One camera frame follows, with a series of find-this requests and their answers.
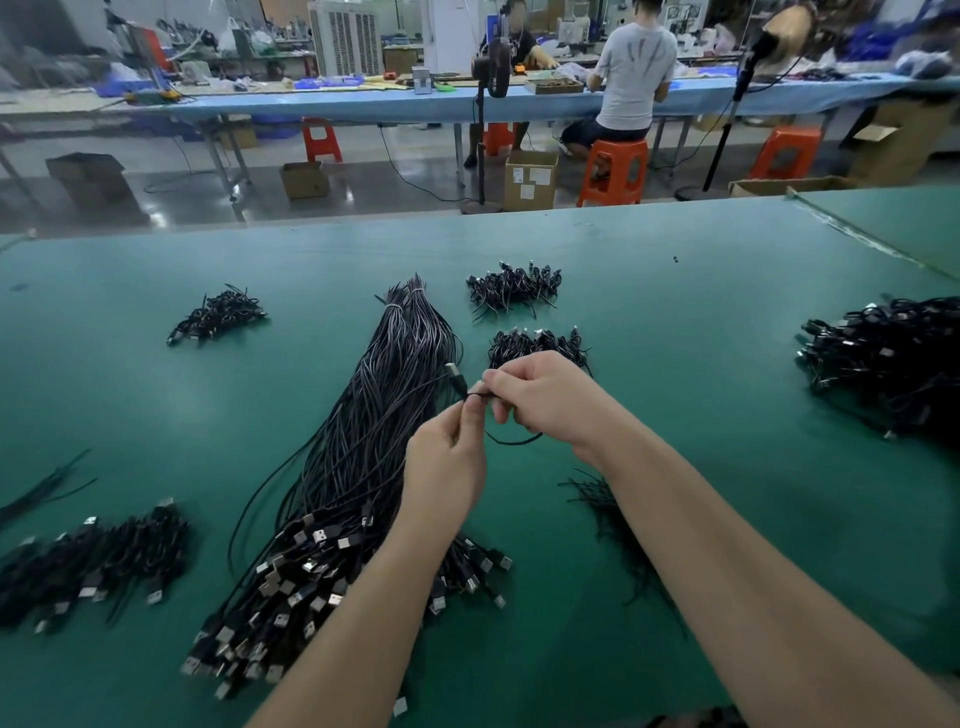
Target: metal table leg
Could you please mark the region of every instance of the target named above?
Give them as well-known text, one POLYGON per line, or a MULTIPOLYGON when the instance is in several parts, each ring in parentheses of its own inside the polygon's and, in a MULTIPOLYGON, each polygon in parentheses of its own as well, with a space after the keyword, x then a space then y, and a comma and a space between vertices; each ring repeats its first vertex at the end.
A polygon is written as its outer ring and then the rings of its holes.
POLYGON ((689 116, 684 117, 684 127, 680 130, 680 139, 677 141, 677 149, 673 153, 673 166, 670 167, 670 174, 668 177, 673 179, 673 173, 677 169, 677 165, 680 164, 680 154, 684 150, 684 145, 686 144, 686 135, 690 131, 690 125, 693 123, 692 119, 689 116))
POLYGON ((654 151, 650 153, 650 160, 647 166, 654 167, 657 161, 657 152, 660 150, 660 140, 663 138, 663 127, 666 126, 666 116, 660 118, 657 124, 657 135, 654 137, 654 151))
POLYGON ((247 163, 243 159, 240 147, 237 146, 237 140, 233 138, 233 128, 230 125, 229 119, 226 114, 221 114, 220 118, 223 119, 224 129, 227 130, 227 139, 230 140, 230 146, 233 147, 233 155, 237 157, 237 164, 240 167, 240 180, 246 180, 247 184, 253 184, 253 181, 250 179, 250 170, 247 169, 247 163))
POLYGON ((16 186, 20 188, 20 191, 27 196, 27 199, 29 199, 30 202, 37 207, 40 207, 40 203, 36 200, 36 197, 34 197, 34 193, 30 191, 30 187, 27 185, 24 179, 20 177, 20 173, 16 171, 16 167, 14 167, 10 160, 7 159, 7 155, 3 153, 2 144, 0 144, 0 165, 7 170, 7 174, 10 175, 10 179, 13 180, 16 186))
POLYGON ((453 125, 453 148, 457 157, 457 184, 464 185, 464 140, 462 138, 463 124, 453 125))

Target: hand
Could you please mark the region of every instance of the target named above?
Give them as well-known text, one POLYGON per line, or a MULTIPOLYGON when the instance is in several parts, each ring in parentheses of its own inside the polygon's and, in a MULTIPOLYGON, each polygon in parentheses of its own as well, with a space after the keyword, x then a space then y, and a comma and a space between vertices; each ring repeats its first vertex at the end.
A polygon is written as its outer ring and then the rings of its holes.
POLYGON ((487 402, 468 397, 423 423, 407 443, 397 520, 437 532, 449 545, 483 493, 487 402))
POLYGON ((503 425, 514 419, 573 446, 581 460, 596 467, 595 450, 621 423, 635 422, 593 379, 556 352, 539 352, 488 369, 483 381, 497 399, 493 416, 503 425))

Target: concrete floor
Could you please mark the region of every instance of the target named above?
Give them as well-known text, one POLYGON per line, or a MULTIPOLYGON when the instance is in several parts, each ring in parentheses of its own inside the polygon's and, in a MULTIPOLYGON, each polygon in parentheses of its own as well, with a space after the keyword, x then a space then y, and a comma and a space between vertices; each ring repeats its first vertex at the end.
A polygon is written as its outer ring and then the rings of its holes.
MULTIPOLYGON (((819 124, 812 116, 797 123, 819 124)), ((844 133, 838 119, 821 147, 813 174, 843 173, 849 158, 837 149, 844 133)), ((555 135, 562 126, 531 125, 524 148, 556 150, 555 135)), ((280 184, 278 168, 288 161, 305 159, 302 138, 261 141, 243 152, 251 168, 252 185, 243 185, 240 212, 230 204, 216 175, 206 146, 179 139, 158 137, 98 138, 82 136, 21 141, 4 150, 39 201, 26 203, 9 179, 0 178, 0 232, 20 233, 35 229, 41 237, 112 234, 121 231, 169 231, 182 227, 266 223, 282 220, 345 218, 403 214, 456 214, 462 198, 476 198, 476 172, 465 172, 466 188, 455 178, 453 134, 450 125, 439 129, 401 126, 341 127, 337 136, 345 162, 329 163, 330 195, 318 200, 289 201, 280 184), (389 145, 389 156, 384 146, 389 145), (70 152, 114 155, 125 167, 126 178, 136 197, 131 206, 100 209, 74 208, 60 184, 47 175, 44 160, 70 152), (193 174, 187 172, 187 162, 193 174), (417 189, 418 185, 429 192, 417 189)), ((668 123, 657 165, 672 162, 680 123, 668 123)), ((756 158, 769 129, 737 126, 723 156, 714 187, 726 189, 742 179, 756 158)), ((678 186, 700 184, 706 176, 719 132, 709 135, 691 131, 681 159, 687 159, 670 175, 669 169, 648 169, 644 202, 672 200, 678 186), (698 143, 699 152, 694 154, 698 143)), ((488 164, 487 196, 503 198, 505 156, 488 164)), ((955 181, 954 161, 931 161, 918 182, 955 181)), ((581 163, 562 158, 555 206, 576 203, 583 181, 581 163)))

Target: teal table surface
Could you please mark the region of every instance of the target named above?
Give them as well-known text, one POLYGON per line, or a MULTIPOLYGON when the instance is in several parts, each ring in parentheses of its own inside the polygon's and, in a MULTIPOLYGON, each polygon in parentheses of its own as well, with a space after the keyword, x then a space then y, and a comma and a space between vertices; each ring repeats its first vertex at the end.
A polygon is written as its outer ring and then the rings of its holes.
POLYGON ((800 197, 923 265, 960 279, 960 185, 804 192, 800 197))
MULTIPOLYGON (((954 295, 955 281, 764 198, 253 227, 27 241, 0 255, 0 500, 87 447, 71 482, 99 477, 0 533, 0 547, 169 496, 199 533, 163 603, 137 600, 113 628, 104 605, 84 604, 56 635, 0 635, 5 726, 243 724, 266 686, 221 703, 215 682, 179 674, 229 590, 230 530, 342 391, 382 313, 374 294, 414 272, 462 337, 467 376, 501 328, 577 325, 598 381, 775 546, 923 667, 960 667, 955 463, 812 398, 794 359, 807 318, 882 292, 954 295), (563 269, 557 308, 472 324, 467 275, 529 258, 563 269), (269 323, 166 347, 224 283, 249 286, 269 323)), ((397 723, 603 725, 725 701, 656 597, 626 604, 619 552, 557 486, 578 465, 569 448, 488 444, 488 456, 468 532, 515 559, 507 607, 450 599, 415 650, 411 712, 397 723)), ((248 558, 290 481, 257 509, 248 558)))

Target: red stool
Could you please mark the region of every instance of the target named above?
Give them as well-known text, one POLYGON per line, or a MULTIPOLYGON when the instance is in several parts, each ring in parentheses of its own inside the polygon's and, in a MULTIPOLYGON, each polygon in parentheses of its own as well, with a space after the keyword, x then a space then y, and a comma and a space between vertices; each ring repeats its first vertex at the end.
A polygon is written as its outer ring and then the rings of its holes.
POLYGON ((337 144, 337 135, 333 133, 333 127, 329 125, 326 119, 303 119, 303 146, 306 147, 307 161, 317 161, 317 157, 322 155, 333 155, 337 161, 343 161, 344 157, 340 154, 340 145, 337 144), (323 139, 314 138, 310 130, 315 127, 323 127, 326 136, 323 139))
POLYGON ((763 149, 756 157, 754 166, 747 175, 749 180, 796 180, 806 177, 817 156, 824 133, 819 129, 805 127, 776 127, 767 137, 763 149), (784 167, 773 167, 777 154, 793 149, 797 156, 784 167))
POLYGON ((488 157, 499 155, 501 147, 513 147, 514 132, 510 124, 488 124, 487 130, 483 132, 483 145, 487 149, 488 157))
POLYGON ((640 141, 611 142, 595 141, 590 147, 590 156, 587 159, 587 172, 584 183, 580 188, 580 199, 577 207, 584 206, 584 200, 593 200, 600 205, 638 205, 643 195, 643 181, 647 175, 647 158, 650 152, 647 143, 640 141), (597 158, 603 157, 611 163, 610 176, 604 180, 592 178, 593 165, 597 158), (630 182, 630 165, 637 159, 640 163, 640 172, 636 180, 630 182))

